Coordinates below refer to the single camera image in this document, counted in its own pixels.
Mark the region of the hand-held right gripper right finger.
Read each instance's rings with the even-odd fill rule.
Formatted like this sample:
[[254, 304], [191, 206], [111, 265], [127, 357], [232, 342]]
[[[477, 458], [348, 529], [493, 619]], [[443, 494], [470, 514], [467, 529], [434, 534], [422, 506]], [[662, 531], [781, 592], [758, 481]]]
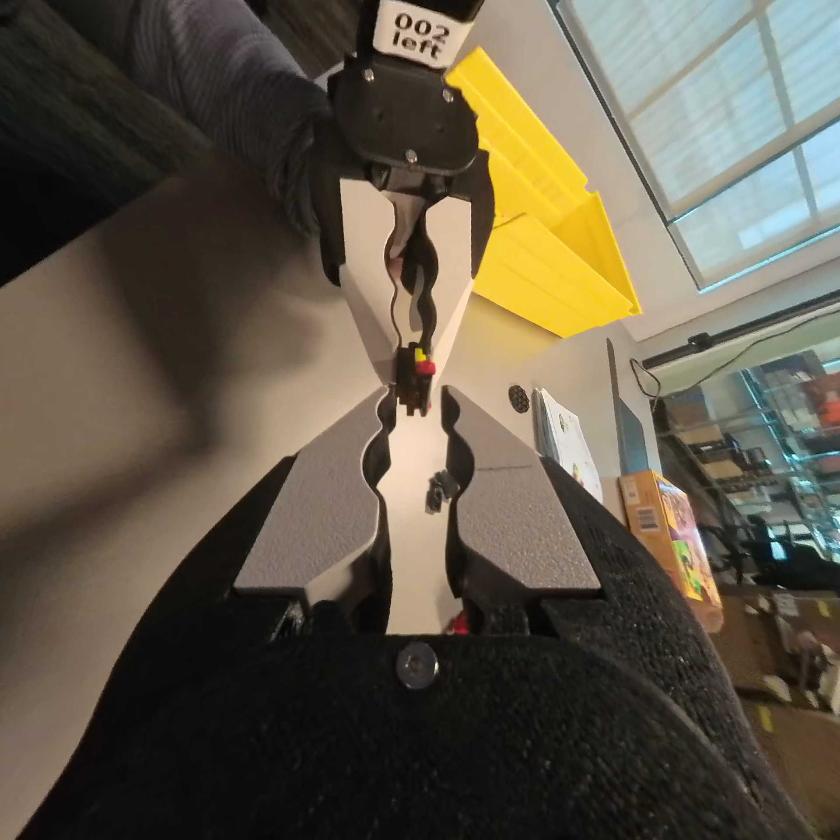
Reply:
[[533, 448], [452, 385], [441, 391], [456, 597], [598, 597], [601, 583]]

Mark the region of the black light stand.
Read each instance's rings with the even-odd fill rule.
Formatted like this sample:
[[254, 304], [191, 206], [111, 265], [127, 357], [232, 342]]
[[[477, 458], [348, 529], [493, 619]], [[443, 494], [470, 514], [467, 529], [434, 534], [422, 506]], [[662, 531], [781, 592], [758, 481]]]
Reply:
[[667, 364], [682, 361], [686, 358], [708, 352], [724, 343], [740, 340], [762, 330], [785, 324], [789, 321], [803, 318], [805, 316], [822, 315], [827, 313], [829, 308], [835, 307], [839, 302], [839, 290], [828, 292], [825, 295], [798, 303], [794, 306], [784, 308], [766, 316], [747, 321], [737, 327], [722, 330], [716, 333], [702, 332], [692, 335], [682, 345], [657, 353], [641, 361], [641, 365], [647, 369], [658, 369]]

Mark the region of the person's left forearm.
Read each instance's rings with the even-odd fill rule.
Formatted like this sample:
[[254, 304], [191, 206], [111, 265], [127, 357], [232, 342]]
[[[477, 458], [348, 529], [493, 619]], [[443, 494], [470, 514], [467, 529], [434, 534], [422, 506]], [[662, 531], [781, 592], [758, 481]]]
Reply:
[[142, 89], [257, 173], [295, 229], [318, 235], [309, 164], [327, 95], [245, 2], [135, 2], [125, 45]]

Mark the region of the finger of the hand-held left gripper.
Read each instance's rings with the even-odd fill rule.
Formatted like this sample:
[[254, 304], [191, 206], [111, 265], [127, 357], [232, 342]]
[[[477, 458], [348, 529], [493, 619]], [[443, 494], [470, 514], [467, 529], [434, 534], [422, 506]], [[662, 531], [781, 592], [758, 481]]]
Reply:
[[393, 319], [396, 287], [386, 248], [395, 227], [395, 209], [389, 197], [367, 181], [341, 179], [340, 201], [344, 247], [340, 288], [374, 373], [384, 385], [394, 385], [402, 343]]
[[433, 362], [445, 363], [474, 287], [470, 203], [446, 197], [432, 205], [425, 214], [425, 233], [435, 260], [418, 302], [422, 345]]

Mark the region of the black office chair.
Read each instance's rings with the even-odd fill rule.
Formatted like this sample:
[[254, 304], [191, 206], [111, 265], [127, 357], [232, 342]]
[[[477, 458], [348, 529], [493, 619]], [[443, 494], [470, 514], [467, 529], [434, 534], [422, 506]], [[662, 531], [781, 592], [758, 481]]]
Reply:
[[749, 515], [748, 522], [751, 539], [745, 545], [757, 569], [756, 585], [839, 593], [838, 563], [822, 559], [810, 545], [775, 537], [760, 515]]

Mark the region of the orange lego box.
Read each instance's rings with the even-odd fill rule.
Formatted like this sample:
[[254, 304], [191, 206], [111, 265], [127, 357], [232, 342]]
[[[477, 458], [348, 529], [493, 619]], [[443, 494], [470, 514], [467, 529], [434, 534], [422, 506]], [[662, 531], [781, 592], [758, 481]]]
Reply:
[[700, 625], [720, 632], [724, 613], [687, 494], [646, 469], [619, 479], [629, 528], [665, 570]]

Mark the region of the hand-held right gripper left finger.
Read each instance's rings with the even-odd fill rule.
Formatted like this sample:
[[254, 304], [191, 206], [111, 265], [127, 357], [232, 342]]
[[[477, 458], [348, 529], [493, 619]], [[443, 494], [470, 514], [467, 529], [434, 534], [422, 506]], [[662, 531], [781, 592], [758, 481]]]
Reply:
[[387, 535], [378, 486], [391, 466], [393, 390], [382, 386], [294, 459], [234, 582], [244, 595], [369, 597]]

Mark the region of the lego instruction booklet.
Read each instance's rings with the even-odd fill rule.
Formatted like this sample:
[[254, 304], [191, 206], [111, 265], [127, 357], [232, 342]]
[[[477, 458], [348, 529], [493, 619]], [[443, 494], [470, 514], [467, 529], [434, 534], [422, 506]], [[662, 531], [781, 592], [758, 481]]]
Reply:
[[579, 417], [543, 388], [533, 389], [532, 405], [539, 454], [561, 466], [593, 498], [603, 503], [601, 479], [585, 442]]

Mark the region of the large paned window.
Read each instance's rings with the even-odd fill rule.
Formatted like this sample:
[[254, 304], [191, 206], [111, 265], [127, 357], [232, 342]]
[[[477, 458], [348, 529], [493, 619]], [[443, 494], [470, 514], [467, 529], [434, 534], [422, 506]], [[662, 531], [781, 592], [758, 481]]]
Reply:
[[699, 290], [838, 233], [838, 1], [553, 5]]

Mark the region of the metal storage shelving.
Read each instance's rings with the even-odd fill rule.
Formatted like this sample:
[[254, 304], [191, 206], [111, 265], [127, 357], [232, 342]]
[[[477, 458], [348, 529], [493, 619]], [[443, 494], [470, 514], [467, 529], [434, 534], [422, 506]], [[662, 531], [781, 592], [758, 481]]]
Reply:
[[656, 406], [659, 438], [723, 516], [760, 515], [807, 539], [838, 538], [839, 427], [811, 383], [838, 373], [838, 342], [716, 374]]

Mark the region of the yellow plastic parts bin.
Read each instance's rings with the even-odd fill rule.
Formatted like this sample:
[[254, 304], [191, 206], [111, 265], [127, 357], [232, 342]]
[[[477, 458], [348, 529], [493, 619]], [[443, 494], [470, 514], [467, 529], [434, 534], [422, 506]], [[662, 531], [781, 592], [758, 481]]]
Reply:
[[447, 81], [477, 116], [495, 194], [475, 294], [563, 339], [641, 314], [599, 193], [487, 52]]

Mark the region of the dark desk pad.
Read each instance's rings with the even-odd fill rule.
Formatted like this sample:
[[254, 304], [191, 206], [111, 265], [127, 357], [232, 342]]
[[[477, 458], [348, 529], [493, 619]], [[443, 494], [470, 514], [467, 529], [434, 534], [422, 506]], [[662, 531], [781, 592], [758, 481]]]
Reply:
[[622, 325], [611, 328], [606, 339], [612, 416], [616, 427], [617, 476], [651, 469], [661, 472], [650, 399], [636, 381], [632, 359], [637, 344]]

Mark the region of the small black red lego assembly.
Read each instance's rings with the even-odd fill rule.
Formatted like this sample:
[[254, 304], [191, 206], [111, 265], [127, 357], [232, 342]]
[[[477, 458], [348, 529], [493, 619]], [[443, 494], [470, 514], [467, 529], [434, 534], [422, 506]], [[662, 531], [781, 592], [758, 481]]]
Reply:
[[436, 373], [433, 356], [426, 353], [420, 343], [410, 342], [397, 349], [395, 397], [408, 416], [427, 415]]

